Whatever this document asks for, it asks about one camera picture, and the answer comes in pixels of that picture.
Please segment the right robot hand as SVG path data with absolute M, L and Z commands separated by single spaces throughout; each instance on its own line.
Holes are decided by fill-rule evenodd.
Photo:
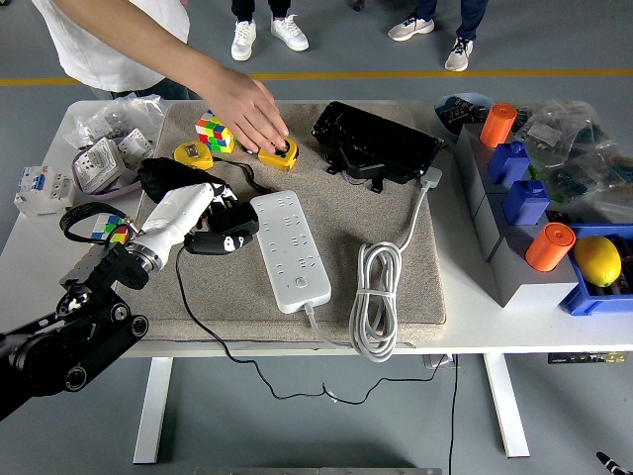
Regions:
M 625 470 L 622 468 L 617 462 L 615 462 L 612 458 L 610 458 L 604 452 L 598 451 L 596 454 L 596 458 L 599 462 L 607 469 L 607 471 L 612 475 L 631 475 L 632 472 L 629 470 Z

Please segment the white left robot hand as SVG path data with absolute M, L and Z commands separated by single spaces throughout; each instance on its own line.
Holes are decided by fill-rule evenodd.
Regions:
M 167 264 L 178 244 L 192 254 L 227 255 L 251 242 L 258 231 L 253 206 L 239 203 L 230 187 L 196 184 L 167 192 L 128 251 L 151 273 Z

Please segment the person's left hand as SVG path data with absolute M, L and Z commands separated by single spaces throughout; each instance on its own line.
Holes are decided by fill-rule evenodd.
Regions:
M 223 66 L 210 68 L 191 86 L 248 150 L 275 152 L 289 134 L 272 94 L 259 81 Z

